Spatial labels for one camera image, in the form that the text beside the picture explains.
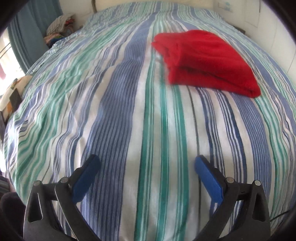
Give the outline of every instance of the curtain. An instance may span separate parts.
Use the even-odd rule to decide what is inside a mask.
[[[62,14],[59,0],[30,0],[9,24],[10,44],[24,73],[48,50],[46,30]]]

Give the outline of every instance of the red fabric fold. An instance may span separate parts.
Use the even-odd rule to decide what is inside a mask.
[[[170,84],[225,90],[251,98],[261,94],[249,65],[213,33],[161,33],[155,36],[152,46],[167,64]]]

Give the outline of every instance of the bed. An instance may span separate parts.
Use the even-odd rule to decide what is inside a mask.
[[[153,37],[191,29],[231,44],[252,68],[261,96],[166,84]],[[168,2],[105,9],[28,74],[33,79],[4,139],[7,170],[24,203],[33,181],[70,176],[90,154],[102,170],[78,207],[102,240],[193,240],[217,208],[193,168],[200,154],[225,176],[260,180],[271,218],[295,203],[295,86],[211,10]],[[239,203],[223,235],[238,210]]]

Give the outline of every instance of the metal pin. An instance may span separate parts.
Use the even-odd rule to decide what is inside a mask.
[[[234,182],[234,179],[233,179],[232,177],[227,177],[227,178],[226,178],[226,181],[227,181],[228,183],[233,183],[233,182]]]
[[[34,185],[34,186],[38,186],[38,185],[40,185],[40,184],[41,184],[41,181],[39,181],[39,180],[33,182],[33,185]]]
[[[66,183],[68,180],[69,180],[68,177],[62,177],[61,180],[60,180],[60,182],[61,183]]]
[[[256,185],[256,186],[260,186],[260,185],[261,185],[261,182],[258,181],[258,180],[255,180],[255,185]]]

